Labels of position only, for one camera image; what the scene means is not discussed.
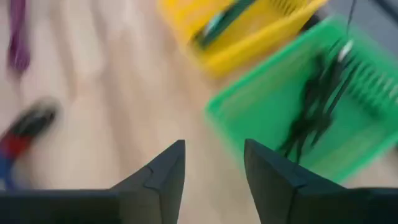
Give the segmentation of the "green plastic bin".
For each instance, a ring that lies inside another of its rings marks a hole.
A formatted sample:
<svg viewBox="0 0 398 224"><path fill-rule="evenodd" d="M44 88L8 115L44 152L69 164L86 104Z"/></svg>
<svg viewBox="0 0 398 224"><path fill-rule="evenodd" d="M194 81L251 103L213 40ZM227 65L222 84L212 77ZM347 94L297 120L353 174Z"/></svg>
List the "green plastic bin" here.
<svg viewBox="0 0 398 224"><path fill-rule="evenodd" d="M341 19L319 22L221 91L206 116L238 158L246 139L280 150L324 67L336 84L324 105L331 125L308 135L299 161L342 182L398 143L398 58Z"/></svg>

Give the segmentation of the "yellow plastic bin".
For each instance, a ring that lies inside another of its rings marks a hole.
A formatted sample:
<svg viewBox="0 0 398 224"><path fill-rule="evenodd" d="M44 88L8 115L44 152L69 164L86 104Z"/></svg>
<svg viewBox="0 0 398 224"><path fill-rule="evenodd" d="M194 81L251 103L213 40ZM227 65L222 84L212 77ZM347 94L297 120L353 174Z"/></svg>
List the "yellow plastic bin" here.
<svg viewBox="0 0 398 224"><path fill-rule="evenodd" d="M219 78L290 40L328 0L254 0L210 43L200 38L207 23L245 0L157 1L182 52Z"/></svg>

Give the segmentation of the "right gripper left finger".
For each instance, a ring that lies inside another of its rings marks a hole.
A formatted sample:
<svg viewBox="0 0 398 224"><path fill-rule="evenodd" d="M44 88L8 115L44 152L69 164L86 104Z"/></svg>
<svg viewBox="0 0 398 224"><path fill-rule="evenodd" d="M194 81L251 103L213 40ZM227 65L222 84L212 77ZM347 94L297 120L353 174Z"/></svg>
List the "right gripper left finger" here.
<svg viewBox="0 0 398 224"><path fill-rule="evenodd" d="M185 183L185 141L178 140L111 188L122 224L177 224Z"/></svg>

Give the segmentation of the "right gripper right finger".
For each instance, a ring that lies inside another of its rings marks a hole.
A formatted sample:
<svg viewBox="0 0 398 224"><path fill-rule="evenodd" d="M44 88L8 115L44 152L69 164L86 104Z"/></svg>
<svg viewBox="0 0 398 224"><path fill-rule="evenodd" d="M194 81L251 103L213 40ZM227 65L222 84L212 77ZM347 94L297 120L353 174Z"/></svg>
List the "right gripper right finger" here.
<svg viewBox="0 0 398 224"><path fill-rule="evenodd" d="M262 224L291 224L301 190L322 195L344 189L253 139L244 142L244 168Z"/></svg>

